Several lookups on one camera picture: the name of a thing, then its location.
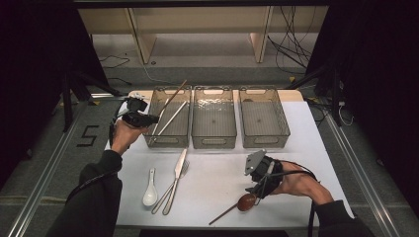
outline person's left hand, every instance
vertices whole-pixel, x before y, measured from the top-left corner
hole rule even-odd
[[[111,149],[123,155],[129,146],[147,131],[147,127],[134,127],[119,119],[115,124],[114,140]]]

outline hand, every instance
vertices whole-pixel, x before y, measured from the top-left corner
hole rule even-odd
[[[302,170],[298,165],[282,161],[284,171]],[[315,204],[325,204],[333,201],[330,192],[307,174],[297,173],[285,175],[280,185],[271,195],[288,194],[292,196],[310,197]]]
[[[119,119],[115,124],[114,140],[111,149],[123,155],[138,137],[146,133],[146,127],[134,127]]]

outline electrical cord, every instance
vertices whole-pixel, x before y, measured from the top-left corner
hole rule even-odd
[[[306,89],[309,89],[309,88],[311,88],[311,87],[315,87],[315,85],[306,86],[306,87],[299,87],[298,89],[299,89],[299,90],[306,90]]]
[[[113,177],[113,176],[115,176],[117,173],[118,173],[118,171],[122,168],[123,166],[120,166],[120,167],[118,167],[117,169],[115,169],[115,170],[113,170],[113,171],[111,171],[111,172],[108,172],[108,173],[105,173],[105,174],[102,174],[102,175],[99,175],[99,176],[97,176],[97,177],[94,177],[94,178],[92,178],[92,179],[90,179],[90,180],[88,180],[88,181],[86,181],[86,182],[84,182],[83,184],[81,184],[81,185],[79,185],[79,186],[77,186],[73,191],[71,191],[71,193],[70,193],[70,195],[68,196],[68,198],[67,198],[67,201],[65,202],[65,204],[68,204],[68,202],[75,196],[75,195],[77,195],[78,193],[80,193],[82,190],[85,190],[86,188],[88,188],[88,187],[91,187],[92,185],[94,185],[94,184],[97,184],[97,183],[99,183],[99,182],[102,182],[102,181],[104,181],[104,180],[106,180],[106,179],[109,179],[109,178],[111,178],[111,177]]]
[[[151,76],[148,74],[147,69],[145,68],[145,65],[143,63],[140,63],[140,64],[141,64],[142,68],[144,68],[145,74],[147,75],[147,77],[150,81],[163,82],[163,83],[167,83],[167,84],[171,84],[171,85],[178,85],[178,83],[173,83],[173,82],[169,82],[169,81],[165,81],[165,80],[158,80],[158,79],[151,78]]]
[[[126,84],[132,86],[132,83],[127,82],[126,80],[123,80],[123,79],[121,79],[119,77],[110,77],[110,78],[108,78],[108,80],[120,80],[120,81],[125,82]]]
[[[284,9],[281,7],[281,12],[283,14],[284,20],[287,23],[286,35],[282,39],[281,43],[274,42],[270,38],[270,36],[268,36],[268,40],[271,42],[271,44],[277,50],[275,61],[276,61],[276,64],[277,64],[278,68],[280,68],[282,71],[287,72],[287,73],[291,73],[291,74],[305,74],[305,73],[300,73],[300,72],[291,72],[291,71],[288,71],[284,68],[281,68],[281,66],[278,63],[278,55],[279,55],[279,52],[283,55],[283,64],[284,64],[284,56],[286,56],[287,58],[289,58],[293,62],[297,63],[299,66],[301,66],[303,68],[306,68],[306,66],[304,65],[303,60],[309,61],[309,57],[311,56],[311,52],[304,49],[301,46],[300,43],[305,39],[305,37],[308,35],[308,33],[309,33],[309,31],[312,27],[312,24],[314,22],[314,17],[315,17],[315,14],[316,14],[315,10],[316,10],[316,8],[314,8],[313,16],[311,18],[311,22],[310,22],[310,25],[307,29],[307,32],[302,37],[302,39],[298,40],[295,36],[295,30],[294,30],[294,16],[295,16],[295,12],[296,12],[296,7],[295,6],[291,7],[291,9],[288,13],[288,16],[286,16],[286,13],[284,12]],[[295,50],[290,49],[290,46],[289,47],[283,46],[283,43],[285,42],[286,39],[289,40],[289,44],[290,44],[290,42],[293,43],[293,45],[295,47]],[[295,59],[294,57],[289,55],[288,52],[291,52],[291,53],[295,54],[298,57],[298,59]]]
[[[287,160],[280,160],[281,162],[288,162],[288,163],[292,163],[295,164],[299,167],[301,167],[303,170],[293,170],[293,171],[285,171],[285,172],[281,172],[281,173],[276,173],[276,174],[266,174],[260,181],[259,184],[262,184],[263,182],[263,187],[262,187],[262,194],[265,191],[265,187],[266,187],[266,181],[268,180],[268,178],[270,177],[276,177],[276,176],[285,176],[285,175],[292,175],[292,174],[306,174],[308,176],[310,176],[311,178],[313,178],[315,181],[317,181],[315,175],[313,172],[311,172],[309,169],[307,169],[306,167],[297,164],[296,162],[292,162],[292,161],[287,161]],[[260,198],[258,199],[257,203],[255,203],[255,205],[258,205],[260,202]],[[308,227],[307,227],[307,237],[311,237],[312,236],[312,231],[313,231],[313,222],[314,222],[314,201],[311,201],[311,208],[310,208],[310,215],[308,218]]]
[[[116,68],[116,67],[119,67],[119,66],[121,66],[121,65],[124,65],[124,64],[126,64],[127,62],[129,62],[129,58],[127,58],[127,57],[118,57],[118,56],[114,56],[114,55],[109,55],[109,56],[107,56],[107,57],[105,57],[104,59],[101,59],[101,60],[99,60],[99,61],[106,61],[106,60],[108,60],[108,58],[111,58],[111,57],[114,57],[114,58],[117,58],[117,59],[123,59],[123,60],[125,60],[124,62],[122,62],[122,63],[120,63],[120,64],[117,64],[117,65],[115,65],[115,66],[112,66],[112,67],[110,67],[110,66],[103,66],[103,68]]]
[[[320,127],[321,124],[323,123],[323,121],[326,119],[326,116],[328,115],[328,112],[332,111],[332,107],[330,105],[323,105],[323,104],[316,103],[313,100],[311,100],[309,98],[306,98],[306,97],[304,97],[303,99],[307,102],[309,107],[319,110],[320,113],[322,114],[321,119],[315,119],[314,120],[315,122],[318,122],[317,127]]]
[[[342,123],[344,123],[345,125],[352,125],[352,123],[354,123],[354,117],[351,117],[350,123],[346,123],[345,120],[342,118],[342,114],[341,114],[342,107],[343,106],[339,107],[339,117],[340,117]]]

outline white ceramic spoon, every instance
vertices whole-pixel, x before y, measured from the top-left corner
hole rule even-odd
[[[156,169],[150,169],[150,178],[148,179],[148,188],[145,191],[142,203],[146,206],[154,205],[157,202],[157,191],[154,187],[154,173]]]

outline metal fork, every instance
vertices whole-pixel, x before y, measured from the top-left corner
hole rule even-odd
[[[186,173],[188,171],[188,167],[189,167],[189,161],[186,160],[185,163],[182,166],[180,179],[182,179],[186,175]],[[175,185],[175,182],[173,182],[172,185],[169,187],[169,189],[167,189],[167,191],[166,191],[166,193],[164,193],[163,197],[161,197],[161,199],[158,201],[158,203],[151,210],[151,213],[155,214],[157,212],[158,208],[160,208],[163,201],[169,196],[170,191],[173,189],[174,185]]]

